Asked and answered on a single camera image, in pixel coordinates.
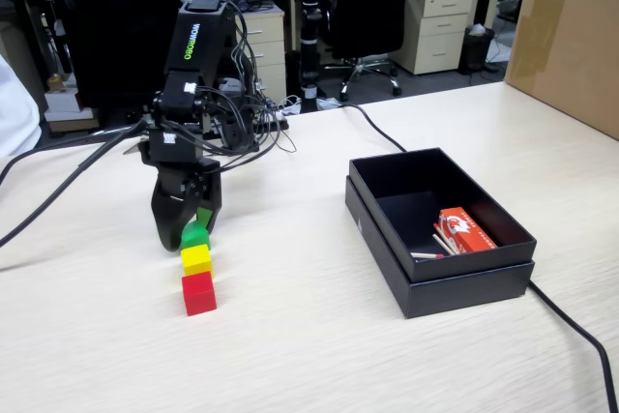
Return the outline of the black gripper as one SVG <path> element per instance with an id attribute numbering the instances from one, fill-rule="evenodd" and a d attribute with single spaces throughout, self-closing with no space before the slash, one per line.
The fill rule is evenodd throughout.
<path id="1" fill-rule="evenodd" d="M 221 164 L 172 130 L 150 129 L 139 152 L 142 162 L 157 170 L 151 208 L 163 247 L 179 250 L 183 229 L 195 213 L 212 232 L 221 210 Z"/>

